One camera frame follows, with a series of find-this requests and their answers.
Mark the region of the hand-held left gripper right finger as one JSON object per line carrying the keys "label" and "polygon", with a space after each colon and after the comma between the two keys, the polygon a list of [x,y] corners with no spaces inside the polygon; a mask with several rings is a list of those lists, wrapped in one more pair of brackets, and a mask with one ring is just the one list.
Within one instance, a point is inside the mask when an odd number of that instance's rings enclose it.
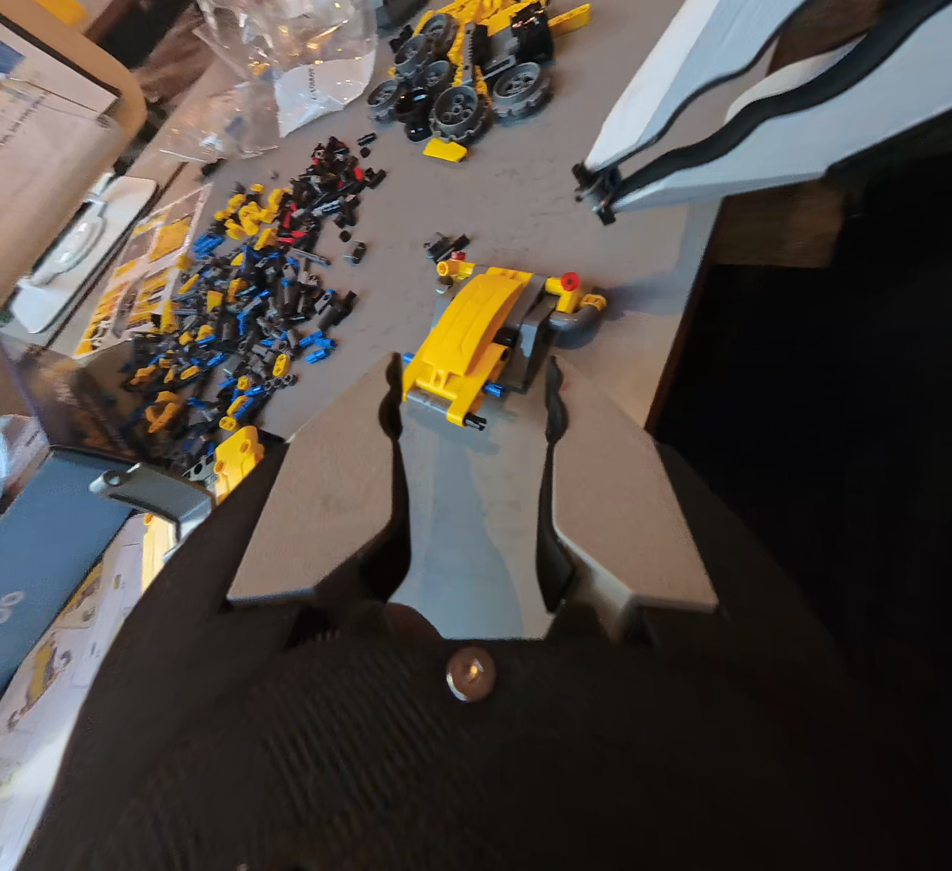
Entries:
{"label": "hand-held left gripper right finger", "polygon": [[719,598],[652,436],[567,359],[544,370],[535,569],[553,618],[589,609],[620,641],[643,608],[712,616]]}

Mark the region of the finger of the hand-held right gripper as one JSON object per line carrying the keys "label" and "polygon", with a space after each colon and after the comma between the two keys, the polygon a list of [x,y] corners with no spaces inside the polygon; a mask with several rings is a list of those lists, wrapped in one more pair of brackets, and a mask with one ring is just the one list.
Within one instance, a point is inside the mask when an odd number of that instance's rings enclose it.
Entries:
{"label": "finger of the hand-held right gripper", "polygon": [[618,187],[610,212],[816,180],[950,111],[950,23],[918,24],[884,61],[834,93],[861,50],[857,44],[815,79],[747,103],[706,139],[649,163]]}
{"label": "finger of the hand-held right gripper", "polygon": [[[621,173],[621,165],[639,151],[658,143],[690,103],[750,70],[779,32],[811,1],[685,0],[614,104],[583,163],[593,171],[616,163]],[[892,0],[887,11],[873,25],[860,26],[857,37],[842,39],[829,51],[780,68],[749,88],[731,105],[721,127],[747,103],[782,94],[815,79],[861,44],[860,64],[851,65],[843,85],[835,87],[833,92],[839,93],[850,87],[884,61],[898,47],[903,36],[918,24],[950,23],[950,1]],[[666,147],[649,163],[670,151],[697,142]],[[851,173],[858,168],[878,169],[888,163],[930,155],[949,146],[950,111],[835,164],[827,171]],[[622,175],[622,182],[646,165],[627,177]]]}

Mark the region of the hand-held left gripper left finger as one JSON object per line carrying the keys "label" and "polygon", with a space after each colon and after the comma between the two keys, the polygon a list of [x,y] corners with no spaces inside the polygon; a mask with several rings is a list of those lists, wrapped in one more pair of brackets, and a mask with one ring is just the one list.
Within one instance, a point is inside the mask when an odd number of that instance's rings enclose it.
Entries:
{"label": "hand-held left gripper left finger", "polygon": [[398,353],[295,433],[227,593],[228,603],[385,603],[411,566]]}

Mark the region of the dark grey pin connector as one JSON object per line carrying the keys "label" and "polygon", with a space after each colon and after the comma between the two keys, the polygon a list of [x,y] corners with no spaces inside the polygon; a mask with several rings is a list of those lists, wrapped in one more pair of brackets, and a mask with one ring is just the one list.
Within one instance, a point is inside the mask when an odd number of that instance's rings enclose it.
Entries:
{"label": "dark grey pin connector", "polygon": [[572,166],[572,175],[576,183],[574,201],[587,205],[602,225],[614,223],[616,213],[613,200],[622,182],[618,164],[610,164],[604,169],[593,171],[584,163],[575,163]]}

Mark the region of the yellow curved toy arm assembly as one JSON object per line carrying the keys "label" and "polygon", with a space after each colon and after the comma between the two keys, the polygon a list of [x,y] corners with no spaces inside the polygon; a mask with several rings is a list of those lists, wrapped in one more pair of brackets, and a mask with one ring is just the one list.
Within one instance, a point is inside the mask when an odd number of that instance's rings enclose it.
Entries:
{"label": "yellow curved toy arm assembly", "polygon": [[432,326],[403,355],[402,397],[479,432],[486,399],[524,394],[553,342],[592,331],[608,305],[573,271],[550,276],[450,257],[437,276]]}

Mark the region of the person's black trousers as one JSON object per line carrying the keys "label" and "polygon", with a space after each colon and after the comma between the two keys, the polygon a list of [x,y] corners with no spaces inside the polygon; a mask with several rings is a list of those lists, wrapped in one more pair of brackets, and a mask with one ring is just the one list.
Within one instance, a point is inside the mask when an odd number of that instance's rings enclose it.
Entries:
{"label": "person's black trousers", "polygon": [[822,268],[712,263],[660,412],[896,728],[950,869],[950,156],[869,181]]}

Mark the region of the pile of small building parts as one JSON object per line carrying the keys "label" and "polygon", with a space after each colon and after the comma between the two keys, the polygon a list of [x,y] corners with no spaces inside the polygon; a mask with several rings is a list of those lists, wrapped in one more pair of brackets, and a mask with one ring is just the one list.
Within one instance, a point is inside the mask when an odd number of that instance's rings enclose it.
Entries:
{"label": "pile of small building parts", "polygon": [[196,247],[179,265],[161,313],[132,342],[122,390],[133,407],[122,431],[144,459],[173,473],[211,460],[216,448],[251,425],[336,347],[330,336],[357,295],[328,286],[331,259],[316,251],[329,226],[358,265],[366,247],[353,238],[363,191],[386,171],[368,164],[378,135],[319,141],[284,186],[233,187]]}

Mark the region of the yellow toy chassis with wheels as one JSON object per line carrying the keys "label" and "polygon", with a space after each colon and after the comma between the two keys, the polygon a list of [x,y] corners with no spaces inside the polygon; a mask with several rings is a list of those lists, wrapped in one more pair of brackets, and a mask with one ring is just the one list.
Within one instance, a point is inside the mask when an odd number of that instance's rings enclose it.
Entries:
{"label": "yellow toy chassis with wheels", "polygon": [[493,123],[515,124],[544,108],[558,39],[589,24],[582,4],[553,15],[551,0],[452,0],[426,11],[392,44],[387,79],[366,97],[377,124],[400,124],[469,148]]}

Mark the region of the yellow black sticker sheet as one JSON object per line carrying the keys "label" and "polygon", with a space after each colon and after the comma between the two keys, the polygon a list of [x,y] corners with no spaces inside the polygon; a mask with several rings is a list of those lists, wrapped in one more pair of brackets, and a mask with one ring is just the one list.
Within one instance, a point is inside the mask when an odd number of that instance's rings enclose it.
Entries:
{"label": "yellow black sticker sheet", "polygon": [[212,190],[197,187],[135,225],[73,351],[82,361],[136,336],[157,332],[197,238]]}

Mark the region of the white rounded plastic device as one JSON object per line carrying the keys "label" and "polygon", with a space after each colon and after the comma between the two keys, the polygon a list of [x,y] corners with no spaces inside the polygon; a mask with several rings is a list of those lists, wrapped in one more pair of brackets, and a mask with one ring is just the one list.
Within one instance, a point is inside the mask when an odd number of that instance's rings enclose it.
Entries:
{"label": "white rounded plastic device", "polygon": [[113,256],[158,188],[155,180],[127,175],[101,180],[40,262],[18,281],[9,306],[12,320],[30,336],[54,327]]}

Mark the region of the empty clear plastic bags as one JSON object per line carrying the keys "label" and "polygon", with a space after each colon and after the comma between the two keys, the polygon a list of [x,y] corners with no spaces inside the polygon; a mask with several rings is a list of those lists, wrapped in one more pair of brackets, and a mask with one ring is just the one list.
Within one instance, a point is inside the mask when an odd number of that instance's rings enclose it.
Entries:
{"label": "empty clear plastic bags", "polygon": [[360,98],[375,65],[371,0],[197,0],[197,29],[232,86],[184,103],[161,150],[208,164],[261,156]]}

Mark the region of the beige rounded board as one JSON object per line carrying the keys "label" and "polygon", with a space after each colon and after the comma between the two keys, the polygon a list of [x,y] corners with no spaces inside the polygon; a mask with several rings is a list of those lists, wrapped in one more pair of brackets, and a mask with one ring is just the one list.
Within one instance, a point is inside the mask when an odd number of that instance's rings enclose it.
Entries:
{"label": "beige rounded board", "polygon": [[145,122],[147,108],[137,80],[102,48],[66,26],[34,0],[1,0],[6,16],[31,35],[102,81],[117,88],[110,119],[111,140],[75,162],[55,162],[2,171],[1,301],[50,248],[90,187],[109,169]]}

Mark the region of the printed paper sheet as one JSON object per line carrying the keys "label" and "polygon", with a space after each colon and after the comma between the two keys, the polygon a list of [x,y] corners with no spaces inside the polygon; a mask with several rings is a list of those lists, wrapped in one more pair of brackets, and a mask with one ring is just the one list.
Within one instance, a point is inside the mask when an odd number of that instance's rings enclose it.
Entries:
{"label": "printed paper sheet", "polygon": [[75,162],[113,136],[117,88],[1,18],[2,171]]}

